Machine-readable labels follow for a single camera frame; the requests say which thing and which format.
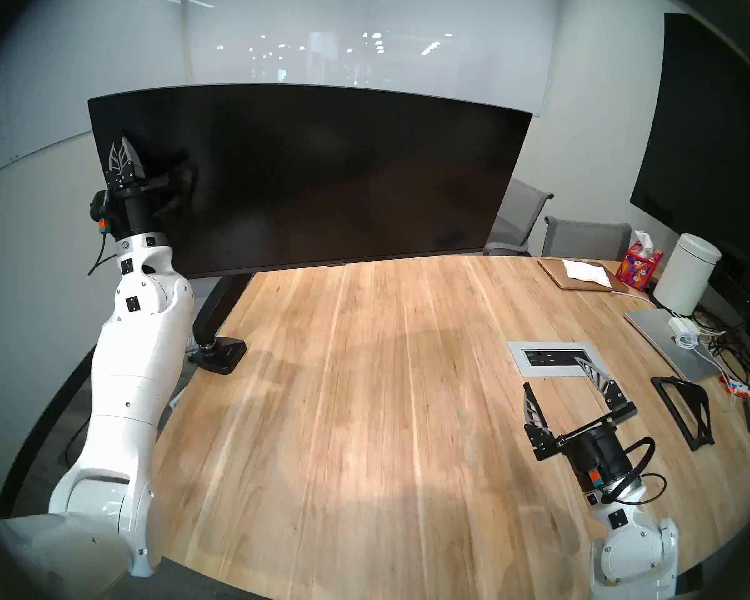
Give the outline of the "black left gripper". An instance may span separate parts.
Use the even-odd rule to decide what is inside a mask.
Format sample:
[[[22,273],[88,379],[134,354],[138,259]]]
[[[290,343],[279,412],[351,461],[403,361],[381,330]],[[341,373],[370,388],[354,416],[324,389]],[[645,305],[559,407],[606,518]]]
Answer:
[[[91,219],[100,234],[123,240],[158,229],[153,206],[161,200],[158,191],[168,188],[169,177],[145,178],[138,153],[126,135],[122,144],[111,144],[105,180],[107,188],[98,190],[91,201]]]

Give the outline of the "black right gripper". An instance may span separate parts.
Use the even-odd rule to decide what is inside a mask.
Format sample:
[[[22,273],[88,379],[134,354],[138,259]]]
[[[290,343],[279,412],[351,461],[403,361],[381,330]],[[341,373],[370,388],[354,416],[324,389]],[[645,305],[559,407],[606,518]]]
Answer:
[[[617,425],[638,414],[635,404],[617,382],[598,366],[576,356],[574,360],[603,397],[609,414],[556,437],[549,428],[529,382],[523,384],[525,433],[538,461],[563,453],[583,491],[623,491],[638,479],[617,436]]]

